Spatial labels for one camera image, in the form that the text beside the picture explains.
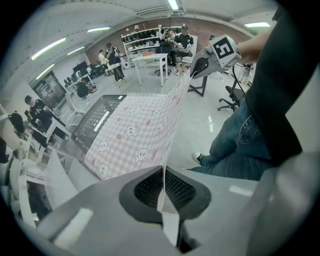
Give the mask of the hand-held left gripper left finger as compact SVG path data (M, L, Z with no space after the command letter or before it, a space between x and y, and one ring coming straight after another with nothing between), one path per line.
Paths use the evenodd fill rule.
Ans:
M85 224L80 241L165 240L157 210L162 188L160 166L97 182L54 209L38 231L52 240L76 221L78 226Z

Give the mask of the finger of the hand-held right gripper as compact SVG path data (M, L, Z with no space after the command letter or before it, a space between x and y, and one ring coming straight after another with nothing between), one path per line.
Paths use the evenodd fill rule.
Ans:
M215 72L216 66L208 58L199 58L193 68L193 78L198 79Z
M211 55L207 51L198 52L191 63L191 76L204 77L211 74L210 59Z

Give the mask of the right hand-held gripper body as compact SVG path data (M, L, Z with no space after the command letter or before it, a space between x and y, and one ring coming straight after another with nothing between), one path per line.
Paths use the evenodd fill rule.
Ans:
M242 59L237 44L226 34L210 40L205 51L209 55L209 68L213 71L227 71Z

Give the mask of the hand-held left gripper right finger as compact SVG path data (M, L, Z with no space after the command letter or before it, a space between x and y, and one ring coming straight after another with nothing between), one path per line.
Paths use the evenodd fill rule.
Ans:
M188 236L209 240L272 203L276 174L276 169L269 169L260 181L253 181L167 168L165 191Z

